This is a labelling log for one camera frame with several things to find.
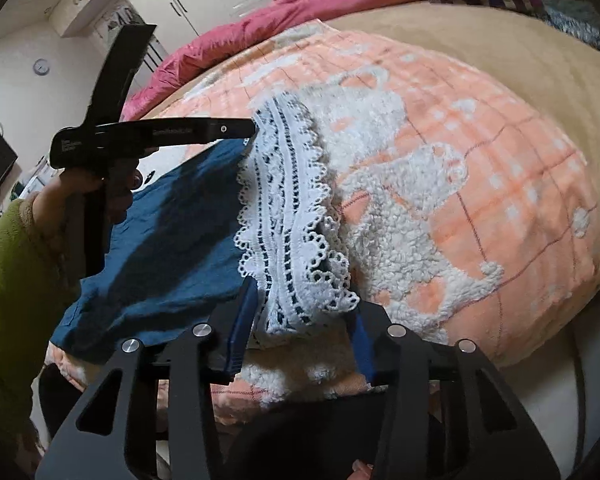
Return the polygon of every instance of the white wall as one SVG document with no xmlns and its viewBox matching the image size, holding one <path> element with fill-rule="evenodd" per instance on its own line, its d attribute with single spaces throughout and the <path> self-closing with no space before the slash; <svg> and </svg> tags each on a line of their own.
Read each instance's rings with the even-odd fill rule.
<svg viewBox="0 0 600 480">
<path fill-rule="evenodd" d="M 50 63 L 46 76 L 33 72 L 39 58 Z M 60 38 L 47 21 L 0 40 L 0 122 L 18 155 L 0 190 L 0 204 L 20 172 L 29 171 L 48 152 L 54 134 L 82 122 L 103 62 L 90 40 Z"/>
</svg>

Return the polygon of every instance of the round clock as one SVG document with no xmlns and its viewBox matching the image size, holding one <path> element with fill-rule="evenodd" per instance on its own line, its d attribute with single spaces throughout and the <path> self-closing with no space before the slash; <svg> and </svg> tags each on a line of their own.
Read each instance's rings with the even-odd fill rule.
<svg viewBox="0 0 600 480">
<path fill-rule="evenodd" d="M 33 72 L 37 75 L 47 75 L 51 67 L 46 59 L 40 58 L 33 64 Z"/>
</svg>

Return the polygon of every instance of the person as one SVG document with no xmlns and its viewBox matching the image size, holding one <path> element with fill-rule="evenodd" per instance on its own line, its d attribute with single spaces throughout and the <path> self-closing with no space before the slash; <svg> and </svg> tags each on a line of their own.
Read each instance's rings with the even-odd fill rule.
<svg viewBox="0 0 600 480">
<path fill-rule="evenodd" d="M 124 191 L 107 203 L 114 224 L 125 220 L 131 190 L 142 184 L 138 161 L 133 162 Z M 86 170 L 66 170 L 39 194 L 11 203 L 0 219 L 0 480 L 30 478 L 42 457 L 29 419 L 31 383 L 42 368 L 48 338 L 80 295 L 79 283 L 70 283 L 64 273 L 66 201 L 103 184 Z M 349 480 L 370 475 L 370 466 L 356 461 Z"/>
</svg>

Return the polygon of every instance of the cabinet handle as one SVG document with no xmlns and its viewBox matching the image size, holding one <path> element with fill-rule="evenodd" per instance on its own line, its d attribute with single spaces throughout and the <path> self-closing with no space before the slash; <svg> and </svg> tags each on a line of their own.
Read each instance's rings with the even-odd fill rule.
<svg viewBox="0 0 600 480">
<path fill-rule="evenodd" d="M 184 10 L 185 12 L 189 12 L 187 9 L 185 9 L 184 5 L 182 4 L 182 2 L 180 0 L 177 0 L 177 2 L 180 4 L 180 6 L 182 7 L 182 10 Z"/>
<path fill-rule="evenodd" d="M 176 6 L 173 5 L 173 2 L 169 2 L 169 5 L 171 6 L 171 9 L 173 9 L 178 16 L 182 17 L 182 14 L 180 14 L 178 12 L 178 9 L 176 9 Z"/>
</svg>

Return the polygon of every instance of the hand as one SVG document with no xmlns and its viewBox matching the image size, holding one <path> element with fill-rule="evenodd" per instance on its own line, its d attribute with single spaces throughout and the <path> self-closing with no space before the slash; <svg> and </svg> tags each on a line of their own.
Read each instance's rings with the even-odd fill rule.
<svg viewBox="0 0 600 480">
<path fill-rule="evenodd" d="M 136 167 L 138 160 L 130 161 L 125 167 L 130 168 L 124 178 L 122 192 L 115 198 L 107 200 L 107 215 L 114 224 L 126 219 L 126 210 L 133 203 L 132 189 L 142 185 L 142 175 Z M 66 221 L 66 200 L 75 193 L 89 193 L 103 186 L 104 180 L 81 168 L 63 171 L 55 177 L 35 198 L 32 206 L 33 221 L 36 228 L 46 240 L 49 248 L 55 253 L 62 253 L 64 247 L 64 224 Z"/>
<path fill-rule="evenodd" d="M 371 473 L 373 472 L 373 466 L 367 465 L 361 460 L 356 460 L 353 463 L 353 475 L 349 477 L 349 480 L 369 480 Z"/>
</svg>

